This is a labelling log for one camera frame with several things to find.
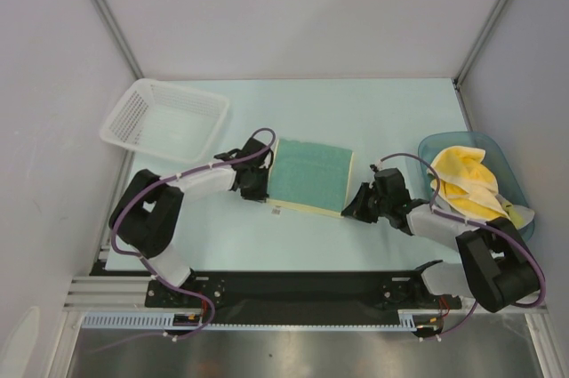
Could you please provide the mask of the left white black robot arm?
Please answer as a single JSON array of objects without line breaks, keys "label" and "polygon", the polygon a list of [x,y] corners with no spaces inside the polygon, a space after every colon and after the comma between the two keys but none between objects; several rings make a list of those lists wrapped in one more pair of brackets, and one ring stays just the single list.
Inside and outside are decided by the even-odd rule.
[{"label": "left white black robot arm", "polygon": [[164,296],[177,307],[196,296],[190,281],[194,270],[173,246],[182,203],[221,192],[237,191],[241,198],[264,202],[274,161],[271,146],[251,137],[240,149],[220,153],[195,169],[162,178],[148,169],[137,172],[109,219],[113,239],[132,250],[154,277],[163,279]]}]

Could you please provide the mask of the teal and cream towel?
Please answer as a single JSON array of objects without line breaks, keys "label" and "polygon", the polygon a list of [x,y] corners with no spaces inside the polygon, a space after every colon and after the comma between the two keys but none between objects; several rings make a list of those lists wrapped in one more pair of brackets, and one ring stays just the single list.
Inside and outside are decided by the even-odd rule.
[{"label": "teal and cream towel", "polygon": [[280,139],[268,177],[268,202],[339,218],[348,201],[353,161],[350,149]]}]

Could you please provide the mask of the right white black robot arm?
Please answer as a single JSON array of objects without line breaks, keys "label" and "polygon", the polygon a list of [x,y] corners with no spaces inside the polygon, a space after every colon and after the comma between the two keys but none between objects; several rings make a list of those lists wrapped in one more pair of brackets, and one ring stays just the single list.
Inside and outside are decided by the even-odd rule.
[{"label": "right white black robot arm", "polygon": [[413,199],[396,168],[372,165],[373,180],[363,182],[341,215],[375,223],[388,220],[408,236],[425,237],[458,252],[461,263],[442,263],[440,282],[454,286],[489,312],[508,306],[543,304],[544,273],[514,224],[506,218],[482,222],[446,212],[425,199]]}]

